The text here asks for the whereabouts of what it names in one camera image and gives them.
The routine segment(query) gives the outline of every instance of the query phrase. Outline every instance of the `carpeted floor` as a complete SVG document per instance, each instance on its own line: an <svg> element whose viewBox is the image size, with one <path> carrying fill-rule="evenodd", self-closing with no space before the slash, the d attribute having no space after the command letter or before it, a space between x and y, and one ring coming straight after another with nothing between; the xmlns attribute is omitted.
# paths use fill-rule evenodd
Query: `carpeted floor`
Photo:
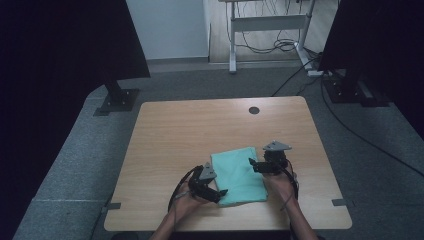
<svg viewBox="0 0 424 240"><path fill-rule="evenodd" d="M87 97L14 239L75 240L89 239L92 234L93 239L111 239L116 234L104 230L106 213L101 209L114 190L142 103L269 97L296 70L239 69L236 75L228 70L181 71L123 80L119 82L122 88L141 90L136 106L132 112L103 117L93 114L107 91L104 87L95 90ZM296 95L313 80L301 71L276 96ZM319 230L318 234L328 240L422 239L424 178L347 131L326 107L321 80L307 86L301 95L308 103L353 221L348 230ZM325 90L324 96L329 101ZM329 106L354 132L424 172L424 142L394 104L384 108ZM139 232L139 239L148 239L150 234ZM250 236L277 236L262 234Z"/></svg>

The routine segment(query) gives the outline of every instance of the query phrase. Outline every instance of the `wooden table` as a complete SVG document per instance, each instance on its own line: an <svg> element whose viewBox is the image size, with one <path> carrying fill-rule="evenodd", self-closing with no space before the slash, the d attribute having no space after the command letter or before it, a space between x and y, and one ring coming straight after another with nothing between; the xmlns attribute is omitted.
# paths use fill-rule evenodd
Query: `wooden table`
<svg viewBox="0 0 424 240"><path fill-rule="evenodd" d="M258 114L249 113L257 107ZM340 189L306 101L302 97L244 98L148 102L134 127L112 197L120 209L109 210L109 231L153 231L167 212L179 180L212 153L272 140L291 145L286 151L300 184L299 203L314 229L347 229L352 225ZM220 208L207 204L179 225L180 231L288 229L285 212L272 190L267 202Z"/></svg>

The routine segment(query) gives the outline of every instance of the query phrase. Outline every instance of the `white wall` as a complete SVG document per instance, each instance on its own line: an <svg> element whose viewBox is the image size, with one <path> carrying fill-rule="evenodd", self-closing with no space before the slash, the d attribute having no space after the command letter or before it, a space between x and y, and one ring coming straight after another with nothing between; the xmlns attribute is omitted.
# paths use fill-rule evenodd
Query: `white wall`
<svg viewBox="0 0 424 240"><path fill-rule="evenodd" d="M127 0L147 59L208 56L206 1Z"/></svg>

